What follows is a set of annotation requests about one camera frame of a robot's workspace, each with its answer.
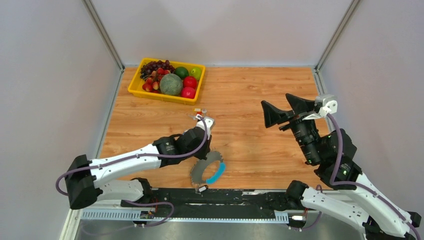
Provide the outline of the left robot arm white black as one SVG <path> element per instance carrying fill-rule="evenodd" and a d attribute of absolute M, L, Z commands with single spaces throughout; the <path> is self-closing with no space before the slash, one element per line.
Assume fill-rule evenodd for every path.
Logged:
<path fill-rule="evenodd" d="M 140 171 L 178 165 L 191 157 L 204 160 L 210 152 L 211 131 L 211 127 L 196 126 L 121 155 L 96 159 L 88 159 L 85 154 L 77 156 L 62 176 L 70 209 L 83 209 L 103 200 L 128 200 L 140 207 L 149 206 L 153 193 L 146 179 L 119 179 Z"/>

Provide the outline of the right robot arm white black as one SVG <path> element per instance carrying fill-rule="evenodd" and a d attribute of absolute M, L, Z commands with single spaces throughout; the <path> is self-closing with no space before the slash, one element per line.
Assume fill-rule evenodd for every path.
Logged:
<path fill-rule="evenodd" d="M 419 240 L 422 217 L 396 206 L 354 162 L 357 147 L 334 118 L 338 102 L 325 94 L 308 100 L 287 93 L 290 110 L 261 102 L 266 128 L 290 130 L 314 173 L 327 187 L 349 197 L 351 203 L 326 196 L 319 189 L 293 180 L 285 192 L 292 209 L 317 210 L 355 228 L 367 240 Z"/>

